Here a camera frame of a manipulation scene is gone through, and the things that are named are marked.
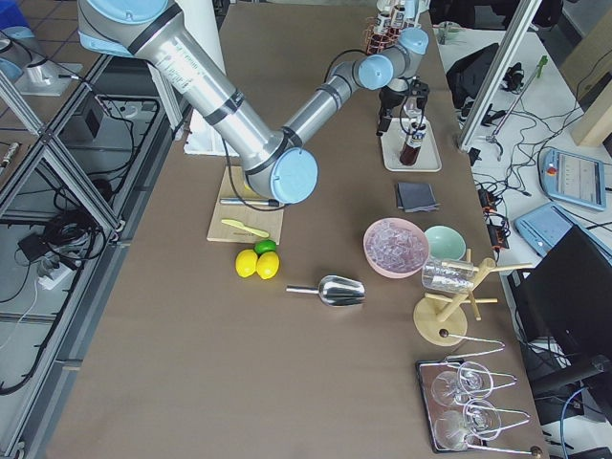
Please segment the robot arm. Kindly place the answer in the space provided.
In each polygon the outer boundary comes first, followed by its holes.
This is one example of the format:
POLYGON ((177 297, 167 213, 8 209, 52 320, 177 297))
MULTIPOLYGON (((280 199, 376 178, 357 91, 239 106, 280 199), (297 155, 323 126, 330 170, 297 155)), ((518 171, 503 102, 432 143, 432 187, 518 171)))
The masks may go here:
POLYGON ((273 131, 186 28, 174 1, 80 1, 81 45, 101 54, 135 57, 157 69, 238 154, 248 187, 283 205, 307 199, 317 161, 304 148, 360 88, 378 90, 417 73, 429 38, 408 28, 395 45, 342 62, 279 131, 273 131))

